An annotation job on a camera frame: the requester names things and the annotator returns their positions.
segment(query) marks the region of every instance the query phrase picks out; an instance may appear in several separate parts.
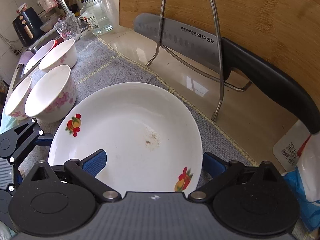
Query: knife handle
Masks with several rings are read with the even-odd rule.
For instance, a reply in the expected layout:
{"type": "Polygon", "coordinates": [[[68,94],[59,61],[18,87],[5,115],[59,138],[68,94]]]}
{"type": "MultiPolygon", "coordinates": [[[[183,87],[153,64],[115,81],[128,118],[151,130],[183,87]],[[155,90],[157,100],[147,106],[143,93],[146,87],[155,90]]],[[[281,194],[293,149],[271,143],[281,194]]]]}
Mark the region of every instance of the knife handle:
{"type": "Polygon", "coordinates": [[[239,69],[273,101],[293,113],[311,134],[320,131],[320,112],[311,96],[289,75],[247,49],[221,38],[223,74],[239,69]]]}

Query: wood grain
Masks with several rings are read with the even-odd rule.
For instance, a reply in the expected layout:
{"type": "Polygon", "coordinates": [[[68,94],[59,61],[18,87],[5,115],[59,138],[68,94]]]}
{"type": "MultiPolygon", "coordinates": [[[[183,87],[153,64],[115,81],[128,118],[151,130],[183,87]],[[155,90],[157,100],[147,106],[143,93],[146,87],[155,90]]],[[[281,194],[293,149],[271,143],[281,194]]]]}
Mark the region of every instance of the wood grain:
{"type": "MultiPolygon", "coordinates": [[[[215,0],[221,35],[294,78],[320,108],[320,0],[215,0]]],[[[120,0],[120,25],[161,0],[120,0]]],[[[167,0],[165,17],[215,33],[208,0],[167,0]]]]}

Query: gray cloth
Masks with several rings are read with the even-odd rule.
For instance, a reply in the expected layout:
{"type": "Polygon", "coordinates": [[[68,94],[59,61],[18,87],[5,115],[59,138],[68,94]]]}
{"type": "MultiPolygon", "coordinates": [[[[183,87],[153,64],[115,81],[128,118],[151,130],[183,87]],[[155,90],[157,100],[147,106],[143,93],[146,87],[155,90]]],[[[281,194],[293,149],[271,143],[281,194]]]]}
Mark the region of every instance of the gray cloth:
{"type": "MultiPolygon", "coordinates": [[[[210,151],[225,161],[238,160],[246,166],[257,165],[241,147],[225,134],[214,122],[201,113],[190,102],[185,100],[174,89],[169,87],[154,72],[126,58],[113,50],[108,44],[88,32],[78,42],[78,61],[71,70],[76,83],[78,97],[76,104],[104,87],[123,82],[144,82],[161,87],[178,97],[190,110],[201,134],[203,152],[210,151]]],[[[37,71],[32,75],[33,82],[37,82],[44,75],[37,71]]],[[[55,134],[61,121],[44,123],[39,121],[45,133],[55,134]]],[[[41,159],[48,160],[49,147],[36,147],[21,164],[26,173],[41,159]]],[[[210,181],[211,176],[205,171],[201,172],[198,187],[210,181]]],[[[298,239],[311,239],[306,233],[301,221],[297,223],[294,235],[298,239]]]]}

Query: kitchen knife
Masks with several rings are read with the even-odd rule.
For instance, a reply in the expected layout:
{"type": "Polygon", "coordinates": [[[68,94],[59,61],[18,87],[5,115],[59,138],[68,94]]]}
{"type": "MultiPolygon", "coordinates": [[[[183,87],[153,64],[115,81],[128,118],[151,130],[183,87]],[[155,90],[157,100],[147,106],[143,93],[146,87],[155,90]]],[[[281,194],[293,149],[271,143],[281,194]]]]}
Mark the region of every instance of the kitchen knife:
{"type": "MultiPolygon", "coordinates": [[[[133,30],[157,41],[160,17],[143,13],[134,21],[133,30]]],[[[217,38],[193,26],[164,18],[161,45],[219,73],[217,38]]],[[[239,69],[273,101],[293,113],[311,134],[320,131],[320,112],[311,96],[289,75],[247,49],[221,38],[223,78],[239,69]]]]}

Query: gray ribbed panel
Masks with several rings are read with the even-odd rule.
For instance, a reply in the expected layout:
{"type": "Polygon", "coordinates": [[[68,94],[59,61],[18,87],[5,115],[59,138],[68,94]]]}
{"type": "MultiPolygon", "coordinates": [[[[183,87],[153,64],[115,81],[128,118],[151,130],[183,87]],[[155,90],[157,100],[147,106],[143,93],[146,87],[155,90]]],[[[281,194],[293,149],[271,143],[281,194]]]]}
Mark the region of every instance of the gray ribbed panel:
{"type": "MultiPolygon", "coordinates": [[[[18,234],[14,240],[43,238],[18,234]]],[[[128,193],[124,200],[103,204],[79,230],[46,240],[245,240],[226,230],[206,205],[191,203],[180,193],[128,193]]],[[[294,240],[290,235],[273,240],[294,240]]]]}
{"type": "Polygon", "coordinates": [[[0,158],[0,189],[6,189],[13,183],[13,165],[5,158],[0,158]]]}

